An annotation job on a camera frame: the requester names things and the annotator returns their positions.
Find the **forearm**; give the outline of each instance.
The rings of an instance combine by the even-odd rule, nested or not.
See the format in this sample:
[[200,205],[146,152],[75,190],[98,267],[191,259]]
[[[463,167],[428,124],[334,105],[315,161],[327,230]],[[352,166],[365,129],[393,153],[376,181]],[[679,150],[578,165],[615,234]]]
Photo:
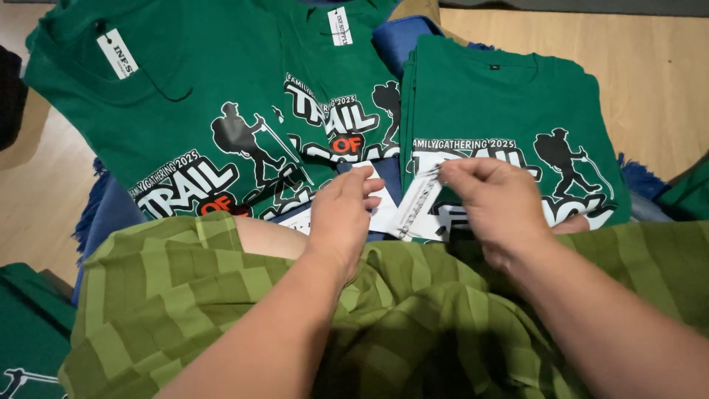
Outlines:
[[320,363],[342,278],[305,252],[217,342],[161,390],[164,398],[302,398]]
[[521,251],[510,269],[588,386],[609,398],[699,398],[709,341],[643,302],[558,243]]

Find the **green plaid fabric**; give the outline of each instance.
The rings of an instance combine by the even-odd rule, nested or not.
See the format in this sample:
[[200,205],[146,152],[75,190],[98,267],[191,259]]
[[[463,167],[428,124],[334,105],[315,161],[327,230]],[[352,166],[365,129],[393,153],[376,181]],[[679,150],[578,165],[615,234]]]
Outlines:
[[[709,222],[626,224],[560,239],[709,335]],[[114,233],[85,265],[61,384],[71,398],[151,398],[292,263],[243,253],[224,212]],[[588,396],[475,243],[382,241],[367,244],[360,265],[340,298],[314,397]]]

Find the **neck label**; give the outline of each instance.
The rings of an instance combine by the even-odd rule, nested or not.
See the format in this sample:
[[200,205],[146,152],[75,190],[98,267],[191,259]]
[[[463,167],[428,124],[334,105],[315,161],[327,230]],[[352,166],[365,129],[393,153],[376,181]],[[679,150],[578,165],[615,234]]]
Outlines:
[[96,39],[99,47],[108,58],[108,62],[116,71],[119,79],[125,79],[132,73],[138,70],[138,64],[133,59],[133,56],[128,51],[128,46],[125,45],[118,29],[113,29],[105,35],[99,36]]
[[352,44],[352,34],[350,33],[350,24],[347,22],[345,7],[328,12],[328,19],[330,20],[330,31],[333,33],[333,44]]

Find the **wooden floor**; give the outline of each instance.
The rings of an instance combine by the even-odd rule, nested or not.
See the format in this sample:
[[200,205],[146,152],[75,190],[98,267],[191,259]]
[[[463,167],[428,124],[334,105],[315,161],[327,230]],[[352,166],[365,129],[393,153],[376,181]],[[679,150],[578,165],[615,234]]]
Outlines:
[[[27,57],[24,38],[49,6],[0,3],[0,45]],[[442,10],[475,42],[577,61],[601,84],[617,151],[665,179],[709,151],[709,19]],[[23,261],[73,283],[69,235],[95,181],[79,133],[30,94],[18,143],[0,153],[0,264]]]

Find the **green fabric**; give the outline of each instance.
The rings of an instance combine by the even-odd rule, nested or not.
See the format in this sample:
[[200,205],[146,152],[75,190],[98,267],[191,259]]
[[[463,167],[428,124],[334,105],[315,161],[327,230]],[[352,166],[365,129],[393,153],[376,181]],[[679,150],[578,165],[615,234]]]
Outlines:
[[[397,0],[352,0],[314,6],[278,2],[284,51],[287,131],[303,154],[357,162],[399,154],[398,80],[379,59],[372,30]],[[348,22],[349,44],[339,44],[328,13]]]
[[[629,220],[630,194],[603,123],[598,82],[576,63],[422,35],[404,65],[402,90],[404,190],[416,171],[445,159],[496,157],[535,178],[552,226],[578,213],[592,229]],[[463,220],[452,216],[463,211],[459,203],[444,189],[432,213]]]
[[[258,0],[64,3],[28,39],[25,80],[149,217],[224,209],[269,219],[335,175],[302,172],[277,114],[277,20]],[[139,66],[125,79],[97,43],[101,22],[118,29]]]
[[709,161],[660,195],[657,203],[675,220],[709,220]]
[[[624,224],[560,240],[709,335],[709,223]],[[243,253],[225,212],[112,234],[85,265],[62,385],[73,398],[152,397],[292,263]],[[382,241],[367,244],[360,266],[340,297],[313,396],[588,396],[479,245]]]
[[0,268],[0,398],[56,398],[76,309],[24,263]]

